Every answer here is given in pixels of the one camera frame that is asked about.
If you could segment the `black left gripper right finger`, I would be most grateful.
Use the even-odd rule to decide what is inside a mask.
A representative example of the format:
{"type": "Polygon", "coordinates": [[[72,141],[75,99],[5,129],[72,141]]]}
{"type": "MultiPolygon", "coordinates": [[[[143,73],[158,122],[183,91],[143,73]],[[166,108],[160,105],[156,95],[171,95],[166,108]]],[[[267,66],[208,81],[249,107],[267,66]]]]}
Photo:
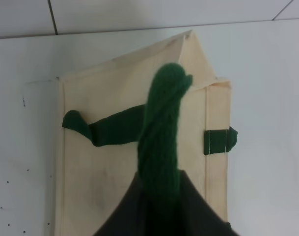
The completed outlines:
{"type": "Polygon", "coordinates": [[[163,213],[165,236],[235,236],[230,223],[223,221],[179,170],[166,172],[163,213]]]}

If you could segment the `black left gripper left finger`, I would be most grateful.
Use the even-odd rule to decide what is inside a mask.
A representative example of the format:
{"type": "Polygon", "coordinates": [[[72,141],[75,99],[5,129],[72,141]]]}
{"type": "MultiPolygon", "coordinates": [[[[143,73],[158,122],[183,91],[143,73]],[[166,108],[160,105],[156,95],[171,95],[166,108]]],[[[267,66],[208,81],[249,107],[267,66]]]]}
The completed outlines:
{"type": "Polygon", "coordinates": [[[114,212],[96,236],[149,236],[153,232],[149,200],[138,173],[114,212]]]}

